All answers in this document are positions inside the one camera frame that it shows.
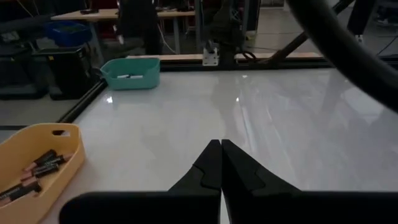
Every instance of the teal plastic bin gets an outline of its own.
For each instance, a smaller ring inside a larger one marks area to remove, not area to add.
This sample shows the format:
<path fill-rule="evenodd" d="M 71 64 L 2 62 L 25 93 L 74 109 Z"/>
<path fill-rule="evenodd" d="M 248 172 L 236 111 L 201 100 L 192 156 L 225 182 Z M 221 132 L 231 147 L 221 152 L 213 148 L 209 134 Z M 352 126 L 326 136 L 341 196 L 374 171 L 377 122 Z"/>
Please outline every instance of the teal plastic bin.
<path fill-rule="evenodd" d="M 108 61 L 101 71 L 112 90 L 155 88 L 160 82 L 158 58 L 121 58 Z"/>

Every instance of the table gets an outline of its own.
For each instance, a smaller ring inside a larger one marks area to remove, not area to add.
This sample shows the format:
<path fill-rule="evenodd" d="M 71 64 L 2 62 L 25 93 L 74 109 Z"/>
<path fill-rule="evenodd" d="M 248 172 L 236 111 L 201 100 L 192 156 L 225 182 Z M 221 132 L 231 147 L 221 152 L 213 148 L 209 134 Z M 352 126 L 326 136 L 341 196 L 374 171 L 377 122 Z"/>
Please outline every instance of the table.
<path fill-rule="evenodd" d="M 96 29 L 96 24 L 100 20 L 109 20 L 109 19 L 117 19 L 118 15 L 117 9 L 100 9 L 99 13 L 96 14 L 87 14 L 82 15 L 80 11 L 66 13 L 58 16 L 51 17 L 52 20 L 84 20 L 90 23 L 90 29 L 93 33 L 93 43 L 95 47 L 98 49 L 99 62 L 101 65 L 105 63 L 104 54 L 102 51 L 102 43 L 98 36 L 98 31 Z M 178 17 L 187 17 L 194 16 L 195 11 L 189 12 L 158 12 L 158 17 L 161 19 L 173 18 L 173 27 L 174 27 L 174 41 L 175 41 L 175 51 L 177 54 L 180 54 L 180 33 L 178 28 Z"/>
<path fill-rule="evenodd" d="M 398 190 L 398 115 L 335 69 L 162 73 L 153 90 L 105 90 L 75 122 L 86 161 L 45 224 L 85 192 L 169 189 L 210 139 L 300 189 Z"/>

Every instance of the yellow basket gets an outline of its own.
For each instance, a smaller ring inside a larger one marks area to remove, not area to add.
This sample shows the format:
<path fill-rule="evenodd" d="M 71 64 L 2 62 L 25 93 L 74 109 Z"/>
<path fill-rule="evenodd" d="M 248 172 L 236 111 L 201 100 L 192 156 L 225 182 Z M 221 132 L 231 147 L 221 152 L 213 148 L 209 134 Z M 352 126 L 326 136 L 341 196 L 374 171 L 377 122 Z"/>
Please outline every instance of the yellow basket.
<path fill-rule="evenodd" d="M 54 131 L 65 132 L 59 136 Z M 25 195 L 0 207 L 0 223 L 39 222 L 85 160 L 80 129 L 74 124 L 35 124 L 0 144 L 0 192 L 17 185 L 22 169 L 50 149 L 74 155 L 58 172 L 40 178 L 37 196 Z"/>

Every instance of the black hose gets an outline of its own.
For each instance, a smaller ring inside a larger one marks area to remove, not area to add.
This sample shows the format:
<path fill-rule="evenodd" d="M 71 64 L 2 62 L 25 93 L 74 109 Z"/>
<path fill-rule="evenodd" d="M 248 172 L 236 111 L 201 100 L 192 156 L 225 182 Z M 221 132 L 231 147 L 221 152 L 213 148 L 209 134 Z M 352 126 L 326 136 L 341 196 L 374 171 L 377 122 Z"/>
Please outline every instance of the black hose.
<path fill-rule="evenodd" d="M 398 112 L 398 73 L 340 26 L 322 0 L 287 0 L 298 22 L 321 53 L 352 83 Z"/>

